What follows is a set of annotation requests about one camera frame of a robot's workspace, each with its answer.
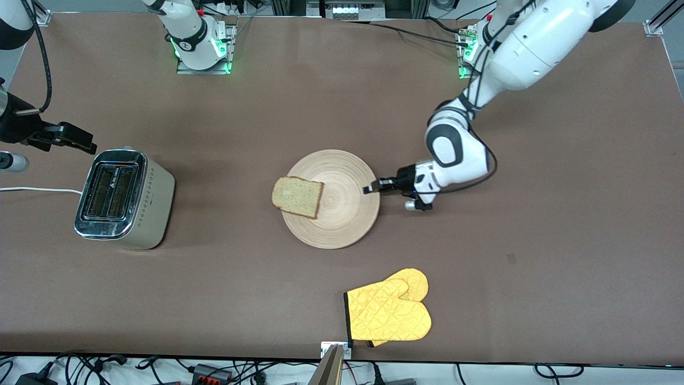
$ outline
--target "metal bracket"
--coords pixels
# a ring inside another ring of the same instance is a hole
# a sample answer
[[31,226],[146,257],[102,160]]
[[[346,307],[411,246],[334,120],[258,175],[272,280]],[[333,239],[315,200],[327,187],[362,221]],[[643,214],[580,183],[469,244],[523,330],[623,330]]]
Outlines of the metal bracket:
[[217,41],[216,49],[226,52],[226,56],[221,60],[216,62],[213,66],[205,70],[194,70],[188,68],[181,59],[178,59],[178,64],[176,66],[176,73],[179,75],[226,75],[231,73],[233,68],[233,56],[235,54],[235,38],[237,37],[237,28],[235,24],[226,24],[223,21],[218,22],[219,25],[225,26],[221,27],[219,30],[219,40],[225,40],[226,42]]
[[682,9],[684,9],[684,0],[670,0],[651,20],[644,23],[646,36],[662,36],[663,26],[669,23]]
[[337,343],[337,342],[321,342],[321,358],[323,358],[326,353],[328,353],[328,349],[333,346],[333,345],[342,345],[344,348],[344,356],[342,357],[344,360],[351,360],[352,359],[352,348],[349,347],[349,343]]
[[651,23],[650,20],[647,20],[644,22],[644,32],[646,32],[646,36],[649,38],[654,38],[657,36],[663,36],[663,29],[662,28],[657,28],[655,31],[651,30]]
[[460,45],[456,47],[458,77],[460,79],[470,79],[475,72],[472,62],[475,61],[475,52],[482,48],[477,39],[476,28],[476,25],[469,25],[459,29],[456,34],[456,42],[464,42],[468,45],[468,47],[461,47]]
[[52,20],[52,11],[45,8],[44,5],[34,0],[34,13],[36,14],[36,21],[39,27],[47,27]]

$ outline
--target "white power cord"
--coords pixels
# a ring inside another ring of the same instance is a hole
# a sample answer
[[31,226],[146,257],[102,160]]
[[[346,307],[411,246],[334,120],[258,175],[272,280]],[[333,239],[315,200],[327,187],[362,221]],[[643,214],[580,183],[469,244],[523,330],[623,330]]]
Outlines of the white power cord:
[[32,191],[55,191],[57,193],[75,193],[82,195],[83,193],[78,190],[70,190],[68,188],[40,188],[40,187],[0,187],[0,191],[21,191],[21,190],[32,190]]

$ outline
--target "oven mitt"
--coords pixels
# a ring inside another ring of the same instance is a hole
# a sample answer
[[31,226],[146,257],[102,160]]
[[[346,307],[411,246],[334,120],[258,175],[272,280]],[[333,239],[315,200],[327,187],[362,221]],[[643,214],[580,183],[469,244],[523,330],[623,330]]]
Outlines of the oven mitt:
[[382,282],[346,292],[350,341],[368,340],[378,346],[388,340],[423,338],[432,326],[430,313],[420,302],[427,292],[428,280],[416,269],[404,269]]
[[[406,299],[408,301],[423,301],[428,295],[428,278],[418,269],[404,269],[390,275],[387,280],[404,280],[408,284],[408,291],[401,295],[399,299]],[[372,340],[371,346],[376,347],[384,344],[387,341]]]

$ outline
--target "white floor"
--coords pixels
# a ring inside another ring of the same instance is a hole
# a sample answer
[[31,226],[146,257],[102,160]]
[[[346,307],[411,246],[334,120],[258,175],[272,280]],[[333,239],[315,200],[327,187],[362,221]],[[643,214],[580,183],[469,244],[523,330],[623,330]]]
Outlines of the white floor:
[[[19,375],[24,373],[37,373],[52,357],[16,357],[13,358],[14,368],[10,372],[4,384],[15,384]],[[135,365],[141,358],[129,358],[122,367],[116,363],[107,364],[103,371],[103,377],[111,385],[154,385],[157,384],[150,369],[138,370]],[[233,366],[232,361],[207,361],[207,360],[181,360],[186,366],[206,364],[215,368]],[[50,379],[58,384],[66,384],[64,375],[64,363],[53,366]],[[69,373],[76,369],[77,360],[73,358],[69,365]],[[238,368],[242,368],[244,362],[236,362]],[[373,384],[375,380],[373,367],[368,362],[350,361],[351,370],[354,372],[356,383]],[[424,364],[424,363],[387,363],[379,362],[380,372],[385,382],[412,378],[417,385],[462,385],[456,373],[454,364]],[[544,379],[534,373],[531,365],[494,365],[494,364],[461,364],[463,379],[467,385],[553,385],[553,380]],[[6,366],[0,369],[0,378],[5,373]],[[192,375],[181,367],[175,360],[160,359],[155,363],[159,378],[163,382],[180,382],[191,384]],[[578,369],[568,367],[554,367],[561,374],[574,373]],[[313,365],[288,366],[279,364],[265,371],[267,385],[308,384],[315,367]],[[87,371],[79,378],[83,383]],[[99,384],[95,375],[90,376],[89,384]],[[354,385],[350,370],[345,367],[342,375],[342,385]],[[576,378],[561,379],[561,385],[681,385],[684,384],[684,369],[626,369],[626,368],[586,368],[584,373]]]

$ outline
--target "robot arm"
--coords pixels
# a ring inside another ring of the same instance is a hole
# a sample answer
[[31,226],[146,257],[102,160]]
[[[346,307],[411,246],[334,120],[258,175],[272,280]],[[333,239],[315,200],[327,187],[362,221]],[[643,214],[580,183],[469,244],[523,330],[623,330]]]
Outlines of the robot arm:
[[[35,15],[27,11],[32,3],[31,0],[0,1],[0,50],[22,47],[37,30]],[[39,41],[44,49],[42,39]],[[22,143],[43,151],[50,151],[52,145],[68,146],[95,154],[97,146],[92,143],[90,133],[67,122],[52,124],[40,118],[39,113],[47,104],[46,101],[44,107],[36,109],[4,90],[0,83],[0,141]]]
[[192,0],[142,0],[157,14],[171,37],[179,59],[190,69],[205,70],[225,58],[226,23],[201,16]]
[[479,75],[456,99],[439,105],[427,123],[425,144],[432,157],[399,169],[396,177],[377,179],[364,193],[399,190],[411,198],[407,209],[425,211],[438,194],[454,191],[445,187],[491,176],[491,151],[470,126],[475,115],[504,90],[524,90],[542,79],[598,18],[625,2],[634,0],[499,0],[491,28],[486,21],[476,26],[488,41],[473,64]]

